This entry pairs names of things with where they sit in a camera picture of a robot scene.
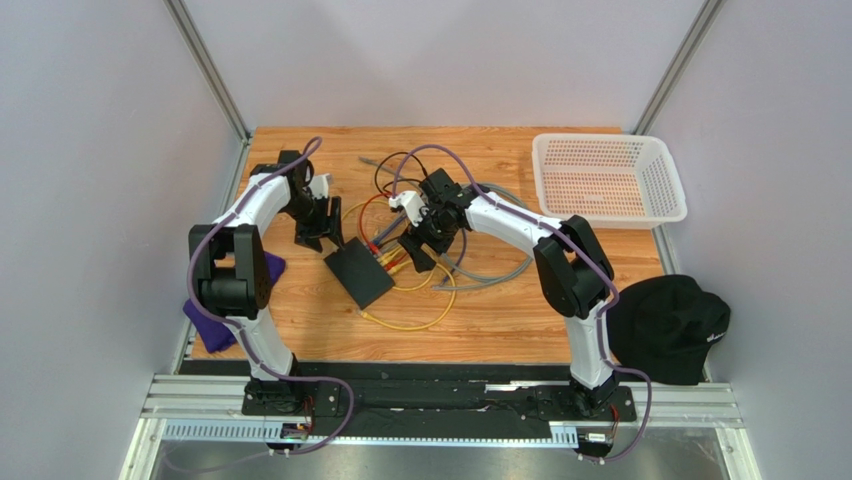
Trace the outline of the black network switch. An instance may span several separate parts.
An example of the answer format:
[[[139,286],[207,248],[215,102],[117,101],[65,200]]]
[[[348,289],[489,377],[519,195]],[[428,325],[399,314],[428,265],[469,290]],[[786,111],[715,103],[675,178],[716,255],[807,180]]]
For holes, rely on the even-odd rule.
[[[366,309],[395,286],[391,275],[357,238],[328,255],[324,263],[359,309]]]

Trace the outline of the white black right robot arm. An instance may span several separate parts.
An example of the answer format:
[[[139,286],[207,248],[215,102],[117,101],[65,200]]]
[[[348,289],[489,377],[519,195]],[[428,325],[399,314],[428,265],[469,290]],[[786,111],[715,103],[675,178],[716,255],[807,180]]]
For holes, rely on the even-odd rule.
[[[416,191],[393,192],[389,205],[407,217],[399,243],[419,272],[436,267],[460,230],[490,235],[532,259],[545,299],[565,318],[574,381],[593,390],[610,380],[613,369],[596,318],[614,291],[614,271],[584,218],[534,214],[476,183],[462,186],[443,169]]]

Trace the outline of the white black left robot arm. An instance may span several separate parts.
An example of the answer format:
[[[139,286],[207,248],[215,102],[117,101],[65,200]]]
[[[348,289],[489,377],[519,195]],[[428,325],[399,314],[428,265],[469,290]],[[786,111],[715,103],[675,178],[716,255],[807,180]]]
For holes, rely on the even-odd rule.
[[[325,239],[336,247],[344,243],[342,200],[330,193],[331,176],[317,173],[309,160],[320,143],[314,137],[303,150],[282,150],[276,163],[256,166],[235,203],[189,234],[189,300],[234,335],[257,381],[302,379],[269,309],[273,282],[264,233],[277,215],[286,214],[295,223],[296,245],[322,252]]]

